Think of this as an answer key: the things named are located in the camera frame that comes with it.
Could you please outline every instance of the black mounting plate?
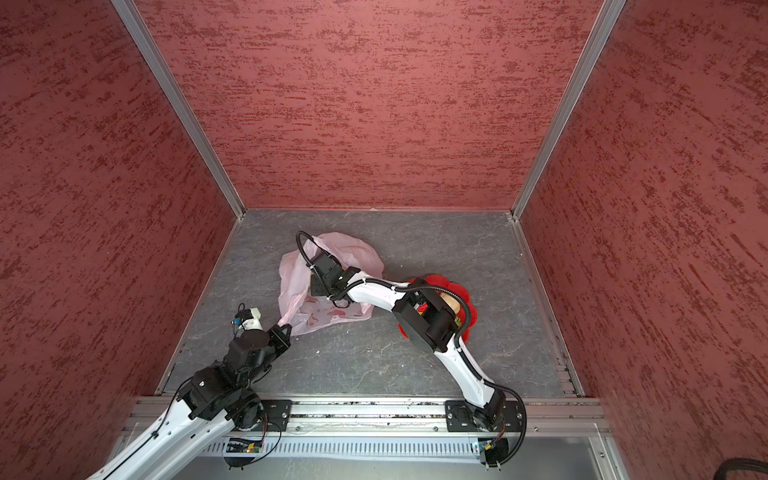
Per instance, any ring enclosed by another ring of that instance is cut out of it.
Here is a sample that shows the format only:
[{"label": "black mounting plate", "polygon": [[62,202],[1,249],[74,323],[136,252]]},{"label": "black mounting plate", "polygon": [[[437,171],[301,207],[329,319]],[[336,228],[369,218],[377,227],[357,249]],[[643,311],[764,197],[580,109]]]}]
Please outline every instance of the black mounting plate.
[{"label": "black mounting plate", "polygon": [[[518,418],[522,413],[521,405],[516,400],[504,402],[504,422],[507,432],[521,432],[522,419]],[[445,424],[449,432],[480,432],[472,421],[472,412],[464,400],[448,400],[445,402]]]},{"label": "black mounting plate", "polygon": [[[293,401],[261,399],[261,405],[266,411],[266,420],[277,425],[280,427],[280,430],[285,432],[288,427],[288,420],[290,420],[290,408],[293,405]],[[261,432],[261,422],[263,422],[263,419],[259,419],[259,421],[251,427],[250,431]],[[269,425],[269,427],[272,429],[270,432],[276,432],[274,425]]]}]

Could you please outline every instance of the red wall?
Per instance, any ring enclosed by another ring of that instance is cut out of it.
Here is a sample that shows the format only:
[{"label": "red wall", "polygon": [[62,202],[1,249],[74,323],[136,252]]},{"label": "red wall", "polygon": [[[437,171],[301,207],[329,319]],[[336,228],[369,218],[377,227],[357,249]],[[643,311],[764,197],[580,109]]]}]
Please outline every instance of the red wall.
[{"label": "red wall", "polygon": [[633,480],[768,460],[766,15],[630,0],[523,215]]},{"label": "red wall", "polygon": [[232,210],[108,0],[0,6],[0,477],[84,478]]},{"label": "red wall", "polygon": [[137,0],[248,207],[509,208],[601,0]]}]

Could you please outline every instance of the gray marble surface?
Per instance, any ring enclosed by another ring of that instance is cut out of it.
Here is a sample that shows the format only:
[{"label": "gray marble surface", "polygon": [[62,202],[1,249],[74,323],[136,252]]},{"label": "gray marble surface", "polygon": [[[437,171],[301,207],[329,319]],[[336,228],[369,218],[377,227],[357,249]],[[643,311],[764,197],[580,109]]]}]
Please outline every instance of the gray marble surface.
[{"label": "gray marble surface", "polygon": [[[531,289],[506,215],[250,210],[190,326],[165,386],[181,382],[227,352],[237,304],[257,306],[267,329],[280,319],[280,258],[294,235],[338,231],[372,245],[388,280],[440,273],[464,285],[478,310],[467,346],[496,382],[522,396],[562,396]],[[303,336],[258,383],[259,393],[460,396],[431,354],[400,335],[391,313]]]}]

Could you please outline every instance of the red textured wall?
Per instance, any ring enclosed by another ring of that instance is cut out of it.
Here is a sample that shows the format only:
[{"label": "red textured wall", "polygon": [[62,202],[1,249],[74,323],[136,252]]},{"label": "red textured wall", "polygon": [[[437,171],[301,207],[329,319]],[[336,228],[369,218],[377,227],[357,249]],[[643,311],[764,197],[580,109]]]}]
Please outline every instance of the red textured wall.
[{"label": "red textured wall", "polygon": [[633,480],[768,460],[767,18],[630,0],[523,215]]},{"label": "red textured wall", "polygon": [[248,207],[509,208],[601,0],[137,0]]},{"label": "red textured wall", "polygon": [[85,478],[233,224],[108,0],[0,6],[0,478]]}]

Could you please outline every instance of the pink plastic bag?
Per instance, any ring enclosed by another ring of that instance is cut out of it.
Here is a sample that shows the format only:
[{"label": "pink plastic bag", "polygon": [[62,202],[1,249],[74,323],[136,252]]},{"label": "pink plastic bag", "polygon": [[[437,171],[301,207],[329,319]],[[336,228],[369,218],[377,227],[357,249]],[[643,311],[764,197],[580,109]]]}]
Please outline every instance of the pink plastic bag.
[{"label": "pink plastic bag", "polygon": [[[342,266],[356,266],[372,276],[381,277],[384,263],[376,251],[362,240],[350,237],[344,233],[323,233],[314,237],[315,241],[333,256],[339,259]],[[306,255],[312,259],[318,250],[314,243],[307,240],[304,243]],[[278,325],[290,323],[291,335],[303,335],[334,323],[356,322],[371,318],[373,305],[370,303],[353,303],[349,308],[340,309],[333,306],[326,298],[315,298],[309,295],[310,269],[298,250],[283,255],[280,261],[280,321]],[[336,302],[339,305],[345,300]]]}]

